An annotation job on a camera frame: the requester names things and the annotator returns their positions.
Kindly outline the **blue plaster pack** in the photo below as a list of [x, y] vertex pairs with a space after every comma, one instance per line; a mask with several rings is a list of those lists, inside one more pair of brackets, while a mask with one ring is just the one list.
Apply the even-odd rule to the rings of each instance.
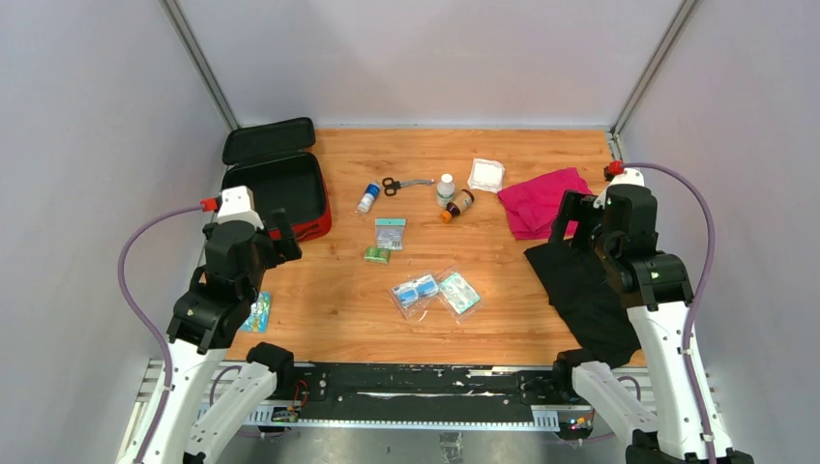
[[249, 317], [240, 327], [240, 330], [248, 333], [265, 333], [271, 312], [271, 302], [271, 294], [267, 291], [261, 292], [256, 302], [250, 306]]

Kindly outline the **green small packet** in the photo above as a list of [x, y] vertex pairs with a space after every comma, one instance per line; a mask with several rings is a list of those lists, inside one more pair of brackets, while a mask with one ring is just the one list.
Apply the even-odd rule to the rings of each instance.
[[388, 264], [391, 259], [392, 251], [388, 248], [379, 246], [369, 246], [364, 252], [364, 260], [366, 262]]

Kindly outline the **white gauze pack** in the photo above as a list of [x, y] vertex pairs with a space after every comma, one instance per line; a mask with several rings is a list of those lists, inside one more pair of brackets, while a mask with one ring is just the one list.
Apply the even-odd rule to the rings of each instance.
[[497, 193], [503, 188], [505, 167], [500, 161], [474, 158], [467, 185], [470, 189], [478, 189]]

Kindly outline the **teal topped blister bag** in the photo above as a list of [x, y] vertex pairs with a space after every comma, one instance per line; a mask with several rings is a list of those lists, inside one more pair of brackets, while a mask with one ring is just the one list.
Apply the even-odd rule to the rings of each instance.
[[377, 247], [388, 250], [403, 250], [406, 219], [400, 217], [380, 217], [374, 222]]

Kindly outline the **white blue small bottle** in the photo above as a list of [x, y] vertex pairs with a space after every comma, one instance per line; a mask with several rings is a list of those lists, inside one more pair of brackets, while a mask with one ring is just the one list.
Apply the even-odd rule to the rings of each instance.
[[380, 192], [381, 187], [378, 183], [369, 183], [363, 193], [362, 198], [357, 204], [356, 211], [360, 214], [367, 214], [371, 210], [372, 205], [377, 199]]

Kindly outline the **black handled scissors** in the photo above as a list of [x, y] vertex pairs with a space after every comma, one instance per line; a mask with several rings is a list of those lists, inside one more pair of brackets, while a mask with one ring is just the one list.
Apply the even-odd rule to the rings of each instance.
[[382, 187], [386, 196], [396, 196], [400, 189], [413, 186], [432, 186], [436, 183], [432, 179], [412, 179], [412, 180], [396, 180], [393, 177], [386, 177], [382, 180]]

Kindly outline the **alcohol wipes plastic bag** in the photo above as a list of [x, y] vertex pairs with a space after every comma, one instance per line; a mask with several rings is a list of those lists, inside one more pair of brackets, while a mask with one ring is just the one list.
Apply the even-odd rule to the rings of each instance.
[[405, 319], [424, 312], [439, 293], [438, 281], [432, 273], [412, 275], [388, 290], [394, 306]]

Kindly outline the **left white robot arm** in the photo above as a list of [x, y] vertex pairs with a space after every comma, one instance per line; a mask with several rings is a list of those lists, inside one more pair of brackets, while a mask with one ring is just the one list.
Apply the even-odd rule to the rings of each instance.
[[200, 410], [206, 388], [259, 296], [266, 271], [301, 258], [302, 251], [283, 210], [273, 212], [280, 233], [276, 240], [265, 226], [242, 219], [207, 224], [206, 262], [193, 271], [188, 291], [173, 306], [161, 334], [133, 299], [125, 262], [140, 235], [183, 213], [167, 212], [140, 226], [118, 258], [121, 292], [160, 344], [163, 358], [162, 377], [119, 459], [122, 463], [214, 463], [261, 401], [269, 396], [284, 399], [296, 387], [293, 354], [262, 342], [251, 349], [228, 390], [206, 412]]

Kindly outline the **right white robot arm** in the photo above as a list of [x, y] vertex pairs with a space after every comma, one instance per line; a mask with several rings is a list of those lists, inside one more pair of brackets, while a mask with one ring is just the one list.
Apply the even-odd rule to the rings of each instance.
[[612, 369], [584, 349], [560, 353], [552, 389], [583, 399], [625, 447], [629, 463], [750, 463], [719, 423], [688, 319], [695, 298], [683, 261], [657, 249], [658, 202], [619, 184], [603, 198], [568, 190], [549, 242], [595, 253], [644, 353], [655, 399], [648, 409]]

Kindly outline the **red black medicine case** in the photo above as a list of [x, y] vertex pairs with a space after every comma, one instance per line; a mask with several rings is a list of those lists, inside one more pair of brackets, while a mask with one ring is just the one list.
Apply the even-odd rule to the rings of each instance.
[[284, 210], [299, 242], [323, 237], [332, 228], [325, 180], [318, 158], [309, 151], [315, 142], [309, 117], [237, 129], [225, 139], [222, 186], [252, 191], [255, 211], [275, 240], [280, 238], [273, 217], [278, 209]]

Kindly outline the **pink cloth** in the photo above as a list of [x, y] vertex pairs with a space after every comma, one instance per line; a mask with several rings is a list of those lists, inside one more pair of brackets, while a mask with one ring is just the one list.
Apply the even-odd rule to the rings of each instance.
[[564, 168], [501, 189], [497, 196], [516, 240], [547, 239], [567, 190], [590, 194], [576, 168]]

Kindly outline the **black cloth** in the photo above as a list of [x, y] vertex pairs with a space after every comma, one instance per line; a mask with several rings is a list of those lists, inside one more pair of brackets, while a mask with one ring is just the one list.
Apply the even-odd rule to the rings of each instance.
[[613, 368], [630, 363], [640, 343], [598, 257], [551, 243], [530, 247], [524, 256], [581, 348]]

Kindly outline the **brown syrup bottle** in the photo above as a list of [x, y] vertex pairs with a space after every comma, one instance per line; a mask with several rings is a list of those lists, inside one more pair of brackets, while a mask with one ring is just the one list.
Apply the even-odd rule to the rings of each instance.
[[454, 218], [460, 217], [463, 213], [469, 210], [475, 202], [475, 196], [469, 189], [461, 189], [449, 201], [440, 214], [443, 222], [448, 223]]

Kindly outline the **teal bandage plastic bag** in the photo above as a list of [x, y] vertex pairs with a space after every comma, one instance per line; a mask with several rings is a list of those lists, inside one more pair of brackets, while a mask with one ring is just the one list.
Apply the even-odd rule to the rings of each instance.
[[438, 298], [457, 323], [463, 323], [484, 304], [484, 298], [457, 266], [435, 276]]

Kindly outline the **white pill bottle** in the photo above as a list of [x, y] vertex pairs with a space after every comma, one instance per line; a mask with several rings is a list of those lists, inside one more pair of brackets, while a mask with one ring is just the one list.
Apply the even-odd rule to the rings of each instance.
[[452, 174], [442, 174], [436, 184], [436, 202], [439, 207], [445, 208], [450, 203], [455, 194], [454, 177]]

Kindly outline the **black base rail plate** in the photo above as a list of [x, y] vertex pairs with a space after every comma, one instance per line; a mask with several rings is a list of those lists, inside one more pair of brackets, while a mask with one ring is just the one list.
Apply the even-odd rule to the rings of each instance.
[[298, 362], [263, 402], [302, 425], [550, 428], [592, 414], [549, 366]]

